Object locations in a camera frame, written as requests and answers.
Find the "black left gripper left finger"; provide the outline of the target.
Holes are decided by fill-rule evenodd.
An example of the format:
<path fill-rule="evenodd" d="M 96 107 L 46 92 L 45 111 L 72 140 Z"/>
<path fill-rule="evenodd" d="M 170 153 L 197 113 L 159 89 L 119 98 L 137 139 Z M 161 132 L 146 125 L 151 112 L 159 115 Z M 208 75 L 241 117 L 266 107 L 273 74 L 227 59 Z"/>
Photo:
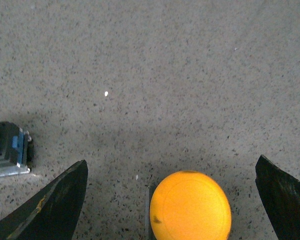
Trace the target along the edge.
<path fill-rule="evenodd" d="M 83 207 L 88 181 L 78 161 L 0 220 L 0 240 L 70 240 Z"/>

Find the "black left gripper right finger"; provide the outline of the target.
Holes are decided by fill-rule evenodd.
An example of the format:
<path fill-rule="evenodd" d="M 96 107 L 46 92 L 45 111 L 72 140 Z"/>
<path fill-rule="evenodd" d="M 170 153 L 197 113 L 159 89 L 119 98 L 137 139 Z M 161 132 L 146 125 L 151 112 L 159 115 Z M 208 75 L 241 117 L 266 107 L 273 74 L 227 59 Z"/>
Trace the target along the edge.
<path fill-rule="evenodd" d="M 300 240 L 300 181 L 264 155 L 255 166 L 257 190 L 279 240 Z"/>

